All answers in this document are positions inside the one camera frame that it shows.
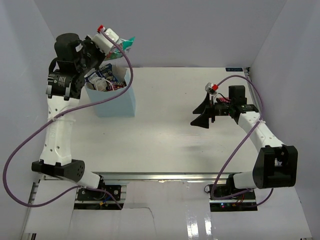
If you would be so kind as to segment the teal candy bag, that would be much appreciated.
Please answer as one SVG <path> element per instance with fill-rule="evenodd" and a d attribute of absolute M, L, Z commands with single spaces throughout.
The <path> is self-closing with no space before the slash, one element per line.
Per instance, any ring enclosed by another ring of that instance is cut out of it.
<path fill-rule="evenodd" d="M 116 43 L 122 49 L 122 51 L 127 54 L 135 41 L 135 37 L 131 37 L 130 39 L 120 38 Z M 123 54 L 120 52 L 118 48 L 113 46 L 108 54 L 105 57 L 105 61 L 116 60 L 123 57 Z"/>

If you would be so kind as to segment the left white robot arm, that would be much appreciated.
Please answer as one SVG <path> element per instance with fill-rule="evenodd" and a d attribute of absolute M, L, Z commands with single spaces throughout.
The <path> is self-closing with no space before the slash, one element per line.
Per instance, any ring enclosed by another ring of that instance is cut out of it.
<path fill-rule="evenodd" d="M 72 158 L 75 118 L 70 110 L 79 105 L 85 75 L 102 63 L 104 54 L 89 37 L 80 40 L 76 33 L 59 35 L 54 50 L 56 58 L 49 66 L 46 88 L 50 125 L 40 158 L 31 164 L 31 170 L 87 187 L 90 196 L 99 200 L 106 193 L 101 176 L 87 170 L 84 161 Z"/>

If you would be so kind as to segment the blue snack bag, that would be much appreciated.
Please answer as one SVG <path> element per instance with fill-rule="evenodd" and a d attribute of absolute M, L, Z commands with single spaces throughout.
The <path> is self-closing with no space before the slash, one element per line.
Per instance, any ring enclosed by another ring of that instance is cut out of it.
<path fill-rule="evenodd" d="M 85 77 L 85 82 L 91 89 L 99 92 L 114 91 L 115 77 L 113 75 L 112 64 L 108 63 L 89 74 Z"/>

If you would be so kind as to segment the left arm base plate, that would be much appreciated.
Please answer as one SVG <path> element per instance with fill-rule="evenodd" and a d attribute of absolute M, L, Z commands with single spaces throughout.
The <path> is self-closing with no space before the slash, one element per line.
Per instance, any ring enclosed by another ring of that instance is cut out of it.
<path fill-rule="evenodd" d="M 106 185 L 104 189 L 109 192 L 118 202 L 120 207 L 123 207 L 122 186 L 121 185 Z M 80 188 L 74 202 L 75 210 L 120 210 L 113 198 L 102 191 L 92 191 L 86 188 Z"/>

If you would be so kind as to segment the purple candy packet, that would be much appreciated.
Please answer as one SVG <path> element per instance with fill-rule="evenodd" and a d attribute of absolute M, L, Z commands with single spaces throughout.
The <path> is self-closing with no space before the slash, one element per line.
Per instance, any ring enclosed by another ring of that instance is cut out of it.
<path fill-rule="evenodd" d="M 106 80 L 106 83 L 107 83 L 107 86 L 106 86 L 107 92 L 116 91 L 116 90 L 122 89 L 127 86 L 125 81 L 120 82 L 120 81 Z"/>

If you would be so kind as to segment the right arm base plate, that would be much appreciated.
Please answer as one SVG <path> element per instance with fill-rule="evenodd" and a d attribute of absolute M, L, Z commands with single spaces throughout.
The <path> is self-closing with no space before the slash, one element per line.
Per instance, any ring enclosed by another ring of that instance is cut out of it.
<path fill-rule="evenodd" d="M 249 191 L 237 196 L 232 196 L 227 199 L 219 199 L 230 193 L 227 191 L 225 185 L 218 186 L 214 192 L 213 199 L 211 197 L 211 190 L 213 184 L 207 184 L 203 191 L 209 196 L 209 207 L 211 213 L 227 213 L 227 212 L 249 212 L 257 211 L 257 200 L 254 191 Z"/>

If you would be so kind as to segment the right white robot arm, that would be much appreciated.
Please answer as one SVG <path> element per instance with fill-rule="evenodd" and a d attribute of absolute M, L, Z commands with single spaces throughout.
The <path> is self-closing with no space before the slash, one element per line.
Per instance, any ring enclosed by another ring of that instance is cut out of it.
<path fill-rule="evenodd" d="M 249 104 L 243 85 L 228 88 L 228 97 L 218 97 L 218 86 L 208 83 L 203 102 L 193 111 L 197 118 L 191 126 L 207 129 L 216 117 L 229 116 L 247 134 L 257 150 L 252 171 L 230 174 L 226 184 L 211 187 L 214 198 L 233 200 L 245 190 L 293 187 L 297 179 L 298 150 L 279 140 L 262 120 L 254 104 Z"/>

